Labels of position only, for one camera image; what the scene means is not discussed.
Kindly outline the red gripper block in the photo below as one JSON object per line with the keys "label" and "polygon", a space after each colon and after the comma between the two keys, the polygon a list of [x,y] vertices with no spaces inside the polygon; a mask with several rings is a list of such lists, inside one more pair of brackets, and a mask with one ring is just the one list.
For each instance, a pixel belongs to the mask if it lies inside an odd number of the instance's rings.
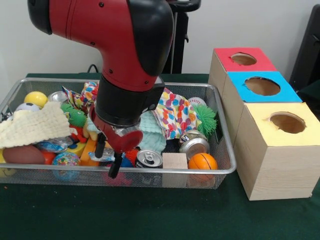
{"label": "red gripper block", "polygon": [[139,124],[129,127],[117,127],[106,123],[96,113],[95,103],[89,109],[89,118],[97,129],[101,131],[97,135],[95,157],[100,159],[103,156],[106,140],[115,151],[115,159],[108,172],[108,176],[115,179],[123,161],[122,153],[137,147],[143,139],[143,132],[139,128]]}

